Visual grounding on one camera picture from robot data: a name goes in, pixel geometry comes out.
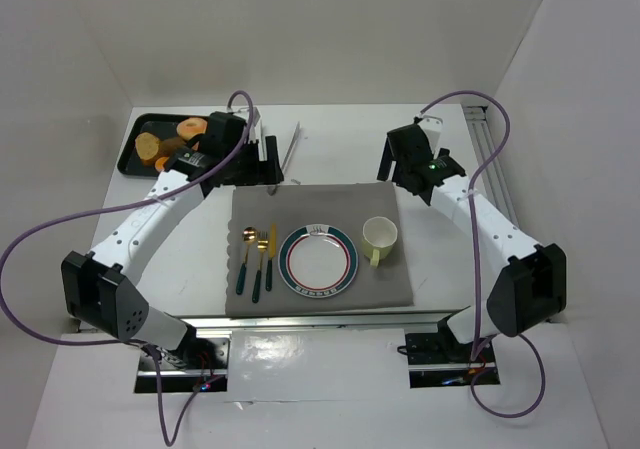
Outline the aluminium rail front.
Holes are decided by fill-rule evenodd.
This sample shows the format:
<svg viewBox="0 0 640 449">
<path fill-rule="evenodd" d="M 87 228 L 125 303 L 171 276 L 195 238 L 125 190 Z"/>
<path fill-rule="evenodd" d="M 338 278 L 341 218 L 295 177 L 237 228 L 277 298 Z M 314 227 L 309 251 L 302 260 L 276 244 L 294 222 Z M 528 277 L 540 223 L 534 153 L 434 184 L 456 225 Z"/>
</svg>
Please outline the aluminium rail front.
<svg viewBox="0 0 640 449">
<path fill-rule="evenodd" d="M 187 317 L 185 321 L 201 331 L 286 331 L 321 329 L 375 329 L 436 327 L 437 323 L 449 316 L 443 311 L 401 311 L 401 312 L 347 312 L 339 314 L 318 314 L 306 316 L 278 317 Z"/>
</svg>

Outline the aluminium rail right side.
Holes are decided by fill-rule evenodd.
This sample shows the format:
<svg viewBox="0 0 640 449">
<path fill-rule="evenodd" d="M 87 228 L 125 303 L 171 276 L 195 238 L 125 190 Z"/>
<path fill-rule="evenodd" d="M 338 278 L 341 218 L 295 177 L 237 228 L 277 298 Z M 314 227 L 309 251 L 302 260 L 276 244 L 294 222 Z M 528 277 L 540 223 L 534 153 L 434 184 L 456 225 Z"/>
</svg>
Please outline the aluminium rail right side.
<svg viewBox="0 0 640 449">
<path fill-rule="evenodd" d="M 493 106 L 463 105 L 462 110 L 478 164 L 481 164 L 489 158 L 501 142 L 500 137 L 493 135 L 492 129 L 494 122 L 498 124 L 499 129 L 503 128 L 503 117 Z M 511 222 L 519 225 L 498 158 L 495 158 L 482 172 L 476 186 L 480 187 L 480 183 L 483 183 L 483 191 L 487 199 Z"/>
</svg>

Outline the light green mug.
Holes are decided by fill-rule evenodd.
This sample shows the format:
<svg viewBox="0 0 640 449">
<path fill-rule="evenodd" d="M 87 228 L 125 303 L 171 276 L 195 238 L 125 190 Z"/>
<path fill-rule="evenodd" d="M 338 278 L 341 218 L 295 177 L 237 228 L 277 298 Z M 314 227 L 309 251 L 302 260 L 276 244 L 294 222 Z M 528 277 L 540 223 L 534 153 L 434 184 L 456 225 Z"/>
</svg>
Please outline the light green mug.
<svg viewBox="0 0 640 449">
<path fill-rule="evenodd" d="M 376 216 L 363 224 L 362 251 L 372 267 L 378 267 L 380 261 L 389 255 L 397 239 L 397 226 L 386 217 Z"/>
</svg>

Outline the orange round bun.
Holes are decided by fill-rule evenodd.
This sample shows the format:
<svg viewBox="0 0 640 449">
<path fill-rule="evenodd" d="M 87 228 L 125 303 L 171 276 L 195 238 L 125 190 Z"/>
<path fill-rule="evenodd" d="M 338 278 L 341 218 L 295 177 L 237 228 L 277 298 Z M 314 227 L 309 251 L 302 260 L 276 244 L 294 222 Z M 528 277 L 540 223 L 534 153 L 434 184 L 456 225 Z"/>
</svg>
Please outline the orange round bun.
<svg viewBox="0 0 640 449">
<path fill-rule="evenodd" d="M 171 167 L 172 157 L 160 157 L 154 162 L 154 168 L 158 173 L 166 172 Z"/>
</svg>

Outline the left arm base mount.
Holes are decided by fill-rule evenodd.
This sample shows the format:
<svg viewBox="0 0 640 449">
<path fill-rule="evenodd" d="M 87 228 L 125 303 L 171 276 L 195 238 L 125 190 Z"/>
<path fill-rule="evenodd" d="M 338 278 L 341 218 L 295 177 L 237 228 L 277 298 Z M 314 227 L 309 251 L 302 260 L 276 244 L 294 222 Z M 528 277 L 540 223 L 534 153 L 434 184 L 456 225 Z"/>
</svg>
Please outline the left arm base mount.
<svg viewBox="0 0 640 449">
<path fill-rule="evenodd" d="M 188 394 L 195 387 L 202 393 L 227 391 L 230 335 L 216 334 L 209 341 L 214 346 L 214 352 L 207 356 L 200 354 L 193 362 L 179 362 L 172 356 L 160 352 L 159 368 L 163 393 Z M 134 392 L 157 393 L 155 365 L 152 357 L 144 351 L 139 357 Z"/>
</svg>

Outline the sliced bread loaf end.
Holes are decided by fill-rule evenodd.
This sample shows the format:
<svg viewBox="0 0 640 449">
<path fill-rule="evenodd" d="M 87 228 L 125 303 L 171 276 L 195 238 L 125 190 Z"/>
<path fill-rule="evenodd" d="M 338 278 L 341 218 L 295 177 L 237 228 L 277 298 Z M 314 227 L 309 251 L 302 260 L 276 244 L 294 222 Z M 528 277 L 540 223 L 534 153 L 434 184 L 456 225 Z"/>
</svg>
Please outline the sliced bread loaf end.
<svg viewBox="0 0 640 449">
<path fill-rule="evenodd" d="M 162 141 L 155 135 L 143 132 L 135 139 L 136 153 L 144 166 L 150 166 L 161 156 Z"/>
</svg>

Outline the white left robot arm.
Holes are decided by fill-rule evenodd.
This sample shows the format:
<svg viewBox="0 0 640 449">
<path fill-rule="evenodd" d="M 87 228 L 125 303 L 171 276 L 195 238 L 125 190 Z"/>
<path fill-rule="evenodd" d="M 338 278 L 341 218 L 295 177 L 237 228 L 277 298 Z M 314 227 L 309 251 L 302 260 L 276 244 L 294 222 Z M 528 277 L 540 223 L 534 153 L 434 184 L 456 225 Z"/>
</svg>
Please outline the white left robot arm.
<svg viewBox="0 0 640 449">
<path fill-rule="evenodd" d="M 63 260 L 66 308 L 121 342 L 154 346 L 185 367 L 214 355 L 215 346 L 192 325 L 153 308 L 137 284 L 167 237 L 214 188 L 282 182 L 277 140 L 262 135 L 258 109 L 213 112 L 182 121 L 176 137 L 159 141 L 146 158 L 159 176 L 144 206 L 90 251 Z"/>
</svg>

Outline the black food tray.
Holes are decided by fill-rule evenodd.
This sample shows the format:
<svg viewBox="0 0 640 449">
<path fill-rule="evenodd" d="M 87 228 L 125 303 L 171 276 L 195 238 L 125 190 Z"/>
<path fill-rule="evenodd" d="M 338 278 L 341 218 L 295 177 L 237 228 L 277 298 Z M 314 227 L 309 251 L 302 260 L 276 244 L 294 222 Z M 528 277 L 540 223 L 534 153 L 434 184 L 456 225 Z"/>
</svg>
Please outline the black food tray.
<svg viewBox="0 0 640 449">
<path fill-rule="evenodd" d="M 180 137 L 176 131 L 177 125 L 183 120 L 192 117 L 203 118 L 208 123 L 208 118 L 205 116 L 147 113 L 138 117 L 134 122 L 128 138 L 124 144 L 124 147 L 121 151 L 117 163 L 119 172 L 129 177 L 156 178 L 160 173 L 155 170 L 154 164 L 150 166 L 144 166 L 136 153 L 136 137 L 143 132 L 151 133 L 157 136 L 161 141 L 174 137 Z M 182 155 L 184 152 L 189 154 L 198 147 L 197 141 L 199 137 L 200 135 L 192 138 L 190 141 L 186 141 L 186 145 L 184 147 L 177 149 L 176 152 L 169 157 Z"/>
</svg>

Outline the dark brown bread roll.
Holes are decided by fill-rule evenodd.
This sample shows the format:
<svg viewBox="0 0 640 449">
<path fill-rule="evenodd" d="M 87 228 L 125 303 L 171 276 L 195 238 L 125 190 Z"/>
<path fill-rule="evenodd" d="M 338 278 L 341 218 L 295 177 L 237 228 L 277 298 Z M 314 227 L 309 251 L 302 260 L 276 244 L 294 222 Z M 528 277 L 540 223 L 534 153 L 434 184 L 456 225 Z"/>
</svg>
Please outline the dark brown bread roll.
<svg viewBox="0 0 640 449">
<path fill-rule="evenodd" d="M 160 157 L 169 157 L 176 152 L 177 149 L 184 147 L 186 141 L 180 137 L 162 140 L 158 145 L 158 154 Z"/>
</svg>

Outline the orange glazed donut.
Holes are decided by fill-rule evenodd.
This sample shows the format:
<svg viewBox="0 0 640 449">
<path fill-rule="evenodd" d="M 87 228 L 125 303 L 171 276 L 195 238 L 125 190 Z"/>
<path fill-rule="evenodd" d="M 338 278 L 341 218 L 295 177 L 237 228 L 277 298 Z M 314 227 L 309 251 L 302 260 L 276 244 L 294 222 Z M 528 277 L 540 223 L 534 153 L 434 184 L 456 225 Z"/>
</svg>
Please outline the orange glazed donut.
<svg viewBox="0 0 640 449">
<path fill-rule="evenodd" d="M 185 141 L 190 141 L 192 138 L 202 135 L 207 130 L 207 121 L 203 118 L 192 117 L 183 120 L 177 125 L 177 134 Z"/>
</svg>

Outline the aluminium rail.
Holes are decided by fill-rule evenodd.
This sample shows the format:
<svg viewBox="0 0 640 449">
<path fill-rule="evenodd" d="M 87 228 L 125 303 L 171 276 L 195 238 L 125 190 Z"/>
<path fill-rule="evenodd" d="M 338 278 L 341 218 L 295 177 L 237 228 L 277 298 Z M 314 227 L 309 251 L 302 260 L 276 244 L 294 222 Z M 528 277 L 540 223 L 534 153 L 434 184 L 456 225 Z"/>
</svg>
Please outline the aluminium rail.
<svg viewBox="0 0 640 449">
<path fill-rule="evenodd" d="M 401 312 L 347 312 L 339 314 L 318 314 L 306 316 L 278 317 L 187 317 L 185 321 L 201 331 L 286 331 L 321 329 L 375 329 L 436 327 L 437 323 L 449 316 L 443 311 L 401 311 Z"/>
<path fill-rule="evenodd" d="M 501 142 L 500 137 L 493 135 L 492 129 L 494 122 L 498 124 L 499 129 L 503 128 L 503 117 L 493 106 L 463 105 L 462 110 L 478 164 L 481 164 L 489 158 Z M 480 187 L 480 183 L 483 183 L 483 191 L 487 199 L 511 222 L 519 225 L 498 158 L 495 158 L 482 172 L 476 186 Z"/>
</svg>

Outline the white plate green rim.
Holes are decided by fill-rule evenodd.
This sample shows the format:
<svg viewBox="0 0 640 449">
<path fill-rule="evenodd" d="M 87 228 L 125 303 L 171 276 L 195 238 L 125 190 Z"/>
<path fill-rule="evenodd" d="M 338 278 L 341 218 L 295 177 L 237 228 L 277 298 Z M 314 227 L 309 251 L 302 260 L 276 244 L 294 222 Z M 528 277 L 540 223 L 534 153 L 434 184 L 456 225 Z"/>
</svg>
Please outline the white plate green rim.
<svg viewBox="0 0 640 449">
<path fill-rule="evenodd" d="M 344 292 L 355 280 L 359 257 L 342 230 L 325 224 L 302 226 L 289 234 L 277 256 L 284 284 L 309 299 L 325 299 Z"/>
</svg>

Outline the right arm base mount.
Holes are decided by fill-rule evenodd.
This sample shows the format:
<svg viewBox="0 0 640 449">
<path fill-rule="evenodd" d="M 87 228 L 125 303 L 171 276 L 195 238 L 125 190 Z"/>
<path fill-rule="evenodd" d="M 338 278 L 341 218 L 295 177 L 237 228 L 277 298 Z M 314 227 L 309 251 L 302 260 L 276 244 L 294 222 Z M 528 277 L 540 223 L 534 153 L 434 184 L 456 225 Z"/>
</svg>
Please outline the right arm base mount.
<svg viewBox="0 0 640 449">
<path fill-rule="evenodd" d="M 458 344 L 437 333 L 406 333 L 396 348 L 408 365 L 411 389 L 469 386 L 479 376 L 479 385 L 499 385 L 500 376 L 491 343 L 471 360 L 472 344 Z"/>
</svg>

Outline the grey placemat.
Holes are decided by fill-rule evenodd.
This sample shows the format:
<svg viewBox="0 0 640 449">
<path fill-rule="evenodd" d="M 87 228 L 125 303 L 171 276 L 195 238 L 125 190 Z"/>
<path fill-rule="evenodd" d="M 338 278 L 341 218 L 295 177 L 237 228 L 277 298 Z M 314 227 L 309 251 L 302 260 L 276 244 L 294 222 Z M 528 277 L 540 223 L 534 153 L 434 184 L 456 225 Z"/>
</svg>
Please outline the grey placemat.
<svg viewBox="0 0 640 449">
<path fill-rule="evenodd" d="M 406 307 L 413 291 L 404 257 L 403 242 L 397 240 L 390 254 L 372 267 L 362 251 L 362 227 L 370 218 L 383 216 L 399 221 L 394 187 L 389 182 L 351 185 L 284 185 L 274 195 L 262 186 L 238 187 L 232 198 L 227 236 L 228 288 L 225 313 L 229 317 L 292 316 L 320 312 Z M 235 292 L 245 253 L 243 230 L 254 227 L 257 235 L 277 226 L 273 259 L 273 287 L 265 290 L 268 250 L 264 257 L 260 300 L 251 301 L 258 266 L 257 240 L 251 245 L 242 295 Z M 290 290 L 281 278 L 277 256 L 285 238 L 296 229 L 312 224 L 334 226 L 356 246 L 359 267 L 353 283 L 341 294 L 309 299 Z"/>
</svg>

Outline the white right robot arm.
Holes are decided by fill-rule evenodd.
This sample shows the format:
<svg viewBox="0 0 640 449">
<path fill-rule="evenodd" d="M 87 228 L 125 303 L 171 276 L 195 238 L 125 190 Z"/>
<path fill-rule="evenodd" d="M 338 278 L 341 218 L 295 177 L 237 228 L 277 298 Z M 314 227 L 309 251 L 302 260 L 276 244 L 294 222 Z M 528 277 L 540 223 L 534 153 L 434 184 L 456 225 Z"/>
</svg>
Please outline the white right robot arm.
<svg viewBox="0 0 640 449">
<path fill-rule="evenodd" d="M 565 310 L 565 252 L 556 244 L 542 245 L 513 225 L 470 187 L 470 178 L 449 150 L 432 152 L 418 124 L 387 133 L 378 179 L 392 180 L 446 216 L 485 250 L 497 272 L 488 297 L 441 320 L 440 333 L 459 344 L 498 334 L 516 337 Z"/>
</svg>

